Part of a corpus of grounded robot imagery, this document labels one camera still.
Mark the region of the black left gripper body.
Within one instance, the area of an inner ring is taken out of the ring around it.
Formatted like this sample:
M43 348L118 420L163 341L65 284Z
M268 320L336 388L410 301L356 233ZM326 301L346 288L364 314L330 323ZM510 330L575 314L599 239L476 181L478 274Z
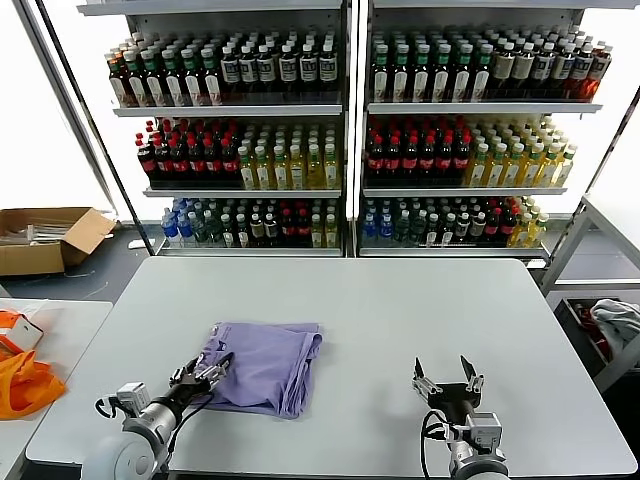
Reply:
M183 377L171 386L169 391L158 398L158 402L171 409L186 409L191 402L211 390L211 381L193 375Z

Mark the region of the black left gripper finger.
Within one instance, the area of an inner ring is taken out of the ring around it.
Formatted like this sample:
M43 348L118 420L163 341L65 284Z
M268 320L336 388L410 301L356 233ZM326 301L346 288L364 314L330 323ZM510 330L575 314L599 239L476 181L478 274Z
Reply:
M234 353L228 352L211 365L205 362L205 356L200 355L195 367L195 379L198 381L218 382L227 375L234 360Z
M182 367L177 368L169 378L169 386L175 387L178 385L197 385L200 380L197 376L196 369L201 361L201 356L188 361Z

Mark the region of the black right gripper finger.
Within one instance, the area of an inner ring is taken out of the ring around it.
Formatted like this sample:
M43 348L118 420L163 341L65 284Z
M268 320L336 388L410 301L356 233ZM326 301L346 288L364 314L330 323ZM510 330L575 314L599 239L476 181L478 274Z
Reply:
M484 385L484 376L477 373L473 364L464 355L460 356L460 360L467 379L465 390L470 393L480 394Z
M412 387L422 399L429 399L431 396L443 392L440 386L424 374L422 364L418 357L415 358Z

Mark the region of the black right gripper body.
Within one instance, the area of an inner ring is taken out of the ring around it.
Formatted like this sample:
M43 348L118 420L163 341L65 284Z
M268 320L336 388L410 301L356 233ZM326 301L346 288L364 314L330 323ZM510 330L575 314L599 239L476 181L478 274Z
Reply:
M481 394L469 391L465 383L438 384L431 395L431 408L440 410L446 418L466 418L481 403Z

